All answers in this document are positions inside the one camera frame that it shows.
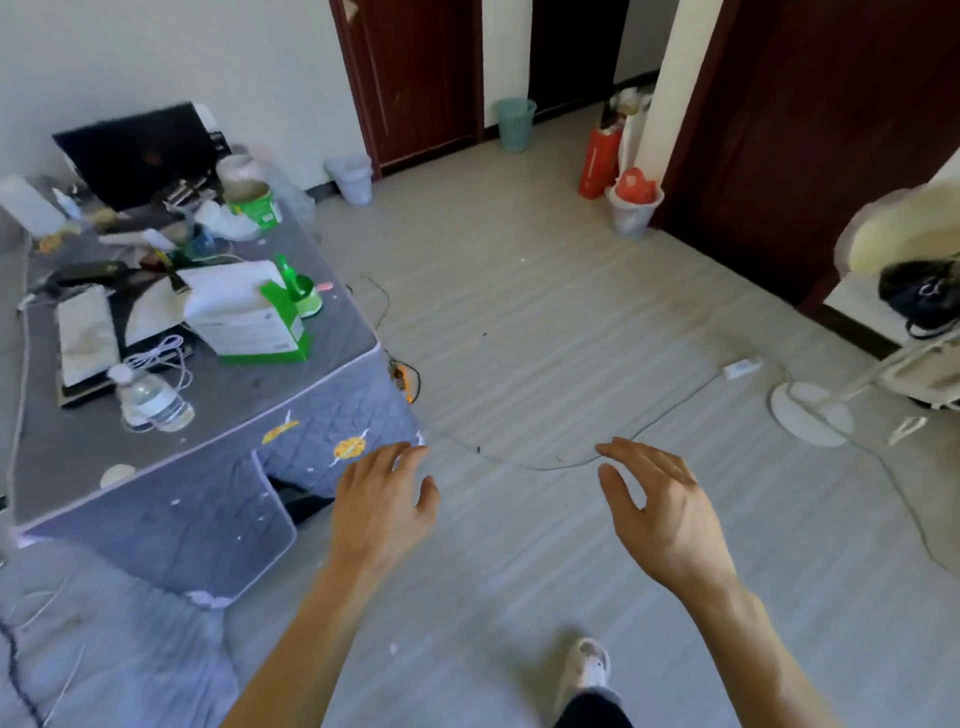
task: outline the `hand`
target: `hand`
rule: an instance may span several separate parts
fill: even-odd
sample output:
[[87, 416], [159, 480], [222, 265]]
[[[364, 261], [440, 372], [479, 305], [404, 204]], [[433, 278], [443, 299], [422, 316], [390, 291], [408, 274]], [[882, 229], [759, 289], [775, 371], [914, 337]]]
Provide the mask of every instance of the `hand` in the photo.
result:
[[414, 477], [429, 451], [395, 443], [347, 467], [333, 502], [331, 562], [379, 579], [433, 530], [440, 491], [432, 477], [420, 484], [414, 502]]
[[600, 466], [613, 528], [641, 569], [681, 601], [737, 583], [720, 521], [682, 458], [621, 437], [596, 450], [625, 465], [647, 496], [637, 508], [617, 469]]

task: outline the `trash can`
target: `trash can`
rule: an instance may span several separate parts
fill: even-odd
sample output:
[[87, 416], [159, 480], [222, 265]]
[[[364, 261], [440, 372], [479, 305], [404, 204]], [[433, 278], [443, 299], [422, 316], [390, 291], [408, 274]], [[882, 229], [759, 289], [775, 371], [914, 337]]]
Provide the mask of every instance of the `trash can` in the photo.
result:
[[537, 104], [518, 97], [496, 102], [496, 125], [500, 130], [500, 144], [508, 152], [523, 152], [530, 146], [530, 132], [534, 126]]
[[340, 194], [351, 205], [369, 205], [373, 199], [373, 166], [367, 155], [334, 157], [326, 171], [337, 183]]
[[640, 237], [650, 225], [650, 218], [654, 216], [657, 207], [663, 202], [663, 190], [658, 187], [657, 199], [647, 205], [637, 205], [621, 200], [616, 195], [615, 186], [607, 189], [607, 199], [610, 200], [613, 210], [613, 226], [616, 231], [624, 235]]

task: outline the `bottle cap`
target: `bottle cap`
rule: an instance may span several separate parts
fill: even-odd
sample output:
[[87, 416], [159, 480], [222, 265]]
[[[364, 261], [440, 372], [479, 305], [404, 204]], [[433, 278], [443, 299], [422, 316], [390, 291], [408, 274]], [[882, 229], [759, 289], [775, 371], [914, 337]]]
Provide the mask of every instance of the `bottle cap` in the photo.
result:
[[121, 362], [107, 369], [107, 376], [117, 384], [130, 384], [133, 382], [134, 373], [129, 364]]

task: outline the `floor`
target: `floor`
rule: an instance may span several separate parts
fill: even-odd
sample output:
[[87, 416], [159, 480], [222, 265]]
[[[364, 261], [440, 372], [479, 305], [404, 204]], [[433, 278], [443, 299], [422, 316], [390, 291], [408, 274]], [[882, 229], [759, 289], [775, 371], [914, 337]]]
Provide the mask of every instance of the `floor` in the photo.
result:
[[[870, 358], [669, 235], [617, 236], [604, 201], [575, 193], [595, 114], [537, 126], [522, 155], [492, 142], [391, 177], [370, 207], [318, 208], [334, 268], [422, 374], [444, 496], [435, 535], [371, 607], [324, 725], [543, 724], [582, 632], [609, 647], [638, 725], [736, 725], [692, 623], [613, 535], [592, 446], [638, 433], [691, 463], [745, 582], [849, 725], [952, 724], [960, 420], [888, 449], [911, 405], [871, 393], [854, 407], [942, 567], [873, 455], [807, 446], [767, 411], [786, 369], [837, 386]], [[759, 373], [718, 375], [747, 355]], [[328, 528], [321, 513], [228, 611], [241, 681]]]

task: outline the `doorway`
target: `doorway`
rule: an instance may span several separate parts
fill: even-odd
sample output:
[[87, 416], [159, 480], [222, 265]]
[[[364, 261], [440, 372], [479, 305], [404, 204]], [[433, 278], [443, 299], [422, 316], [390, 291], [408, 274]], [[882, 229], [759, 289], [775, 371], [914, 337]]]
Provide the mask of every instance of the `doorway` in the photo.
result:
[[869, 202], [960, 147], [960, 4], [726, 0], [660, 227], [797, 305]]
[[483, 129], [481, 0], [330, 0], [374, 174]]
[[630, 0], [533, 0], [530, 98], [537, 115], [602, 100], [613, 86]]

